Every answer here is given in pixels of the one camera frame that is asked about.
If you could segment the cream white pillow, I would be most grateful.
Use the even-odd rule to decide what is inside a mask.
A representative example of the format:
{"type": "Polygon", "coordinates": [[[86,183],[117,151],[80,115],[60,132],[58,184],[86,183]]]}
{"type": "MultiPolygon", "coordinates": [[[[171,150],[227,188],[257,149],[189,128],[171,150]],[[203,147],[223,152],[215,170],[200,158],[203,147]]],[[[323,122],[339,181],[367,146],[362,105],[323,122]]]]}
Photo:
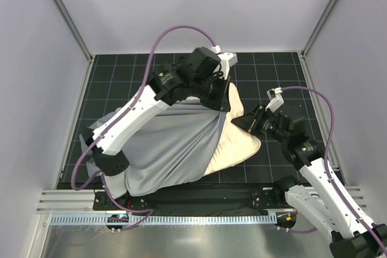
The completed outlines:
{"type": "Polygon", "coordinates": [[[244,107],[236,86],[229,87],[230,111],[226,114],[222,133],[214,154],[209,161],[204,176],[238,165],[256,154],[261,148],[261,140],[232,123],[236,117],[244,115],[244,107]]]}

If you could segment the grey fabric pillowcase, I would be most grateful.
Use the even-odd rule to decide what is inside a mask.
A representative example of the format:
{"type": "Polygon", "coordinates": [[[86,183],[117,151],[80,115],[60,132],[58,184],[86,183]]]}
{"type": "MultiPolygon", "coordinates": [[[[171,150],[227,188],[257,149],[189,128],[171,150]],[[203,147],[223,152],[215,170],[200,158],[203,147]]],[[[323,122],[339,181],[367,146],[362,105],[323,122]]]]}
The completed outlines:
{"type": "MultiPolygon", "coordinates": [[[[82,152],[88,148],[88,131],[99,127],[118,110],[98,119],[79,136],[82,152]]],[[[178,103],[152,118],[123,147],[129,160],[125,172],[127,192],[143,196],[203,177],[218,145],[226,114],[201,108],[194,102],[178,103]]],[[[85,161],[88,176],[99,171],[91,152],[85,161]]]]}

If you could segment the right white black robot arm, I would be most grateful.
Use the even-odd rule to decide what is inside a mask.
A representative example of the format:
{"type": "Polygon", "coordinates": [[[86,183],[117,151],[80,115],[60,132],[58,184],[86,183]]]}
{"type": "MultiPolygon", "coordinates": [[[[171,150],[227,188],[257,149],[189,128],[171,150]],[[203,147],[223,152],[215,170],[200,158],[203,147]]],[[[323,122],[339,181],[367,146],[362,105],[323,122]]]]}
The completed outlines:
{"type": "Polygon", "coordinates": [[[266,135],[281,144],[284,158],[314,188],[314,198],[292,176],[276,181],[272,200],[295,208],[323,234],[333,257],[381,257],[386,254],[386,225],[365,213],[324,160],[324,149],[306,133],[304,118],[274,114],[262,105],[232,120],[256,137],[266,135]]]}

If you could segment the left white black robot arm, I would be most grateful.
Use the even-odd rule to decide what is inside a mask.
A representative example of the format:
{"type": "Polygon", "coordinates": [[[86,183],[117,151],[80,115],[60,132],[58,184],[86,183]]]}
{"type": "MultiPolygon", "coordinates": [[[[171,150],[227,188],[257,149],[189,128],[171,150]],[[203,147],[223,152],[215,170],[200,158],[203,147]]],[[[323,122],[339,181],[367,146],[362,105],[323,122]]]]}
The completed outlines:
{"type": "Polygon", "coordinates": [[[94,164],[104,175],[109,189],[107,203],[121,210],[128,203],[125,172],[129,160],[124,145],[152,118],[178,103],[198,102],[201,108],[229,112],[229,69],[238,58],[219,47],[199,47],[175,64],[154,68],[133,98],[99,127],[89,130],[86,144],[91,146],[94,164]]]}

